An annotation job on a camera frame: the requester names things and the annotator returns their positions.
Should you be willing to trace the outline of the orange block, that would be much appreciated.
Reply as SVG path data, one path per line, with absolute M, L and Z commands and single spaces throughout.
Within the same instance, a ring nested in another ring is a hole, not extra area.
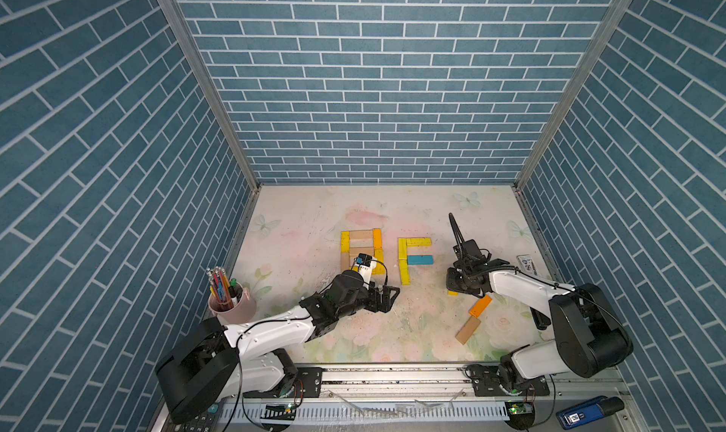
M 375 250 L 383 249 L 382 231 L 380 229 L 372 230 L 372 242 L 374 242 Z
M 484 312 L 484 310 L 491 304 L 493 301 L 493 298 L 489 295 L 485 295 L 483 298 L 479 299 L 469 310 L 469 314 L 472 317 L 479 318 L 480 315 Z

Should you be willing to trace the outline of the tan wooden block diagonal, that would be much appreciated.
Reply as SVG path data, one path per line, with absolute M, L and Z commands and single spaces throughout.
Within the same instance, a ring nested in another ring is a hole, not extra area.
M 352 257 L 357 257 L 360 254 L 374 256 L 374 248 L 373 247 L 368 247 L 368 248 L 351 248 L 351 250 L 349 251 L 349 254 Z

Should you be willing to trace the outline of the yellow block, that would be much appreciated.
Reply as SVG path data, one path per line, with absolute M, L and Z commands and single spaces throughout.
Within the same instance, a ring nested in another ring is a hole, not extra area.
M 349 231 L 344 231 L 340 234 L 340 252 L 341 253 L 350 252 L 350 232 Z
M 398 263 L 399 272 L 400 272 L 400 279 L 401 284 L 403 286 L 409 286 L 410 285 L 410 270 L 408 269 L 408 262 L 405 259 L 402 259 Z
M 373 275 L 384 275 L 386 273 L 386 269 L 383 264 L 384 259 L 384 252 L 382 249 L 375 249 L 374 250 L 374 261 L 375 261 L 375 268 L 372 271 Z

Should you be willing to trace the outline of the teal block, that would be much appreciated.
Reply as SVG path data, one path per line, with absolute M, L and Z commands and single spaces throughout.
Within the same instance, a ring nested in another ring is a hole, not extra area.
M 410 255 L 406 258 L 406 262 L 410 266 L 431 266 L 434 264 L 432 255 Z

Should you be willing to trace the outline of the yellow block vertical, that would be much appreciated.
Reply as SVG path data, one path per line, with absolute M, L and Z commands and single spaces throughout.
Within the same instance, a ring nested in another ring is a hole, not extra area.
M 432 241 L 430 237 L 407 238 L 406 245 L 408 247 L 430 247 L 432 245 Z
M 408 261 L 408 239 L 406 238 L 398 239 L 398 260 Z

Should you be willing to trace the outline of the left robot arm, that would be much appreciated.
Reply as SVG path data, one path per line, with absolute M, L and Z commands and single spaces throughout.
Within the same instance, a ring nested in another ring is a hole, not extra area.
M 325 336 L 360 310 L 388 313 L 399 294 L 397 286 L 377 286 L 347 269 L 277 316 L 230 325 L 204 320 L 155 368 L 171 422 L 189 423 L 232 395 L 287 393 L 297 374 L 287 347 Z

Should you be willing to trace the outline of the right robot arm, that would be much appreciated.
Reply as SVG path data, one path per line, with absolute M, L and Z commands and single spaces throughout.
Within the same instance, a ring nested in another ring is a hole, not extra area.
M 493 390 L 534 392 L 548 375 L 567 371 L 591 378 L 633 352 L 629 333 L 594 284 L 558 284 L 501 264 L 467 269 L 459 261 L 447 270 L 446 287 L 480 299 L 488 293 L 512 298 L 531 309 L 536 327 L 554 333 L 553 339 L 521 347 L 489 367 Z

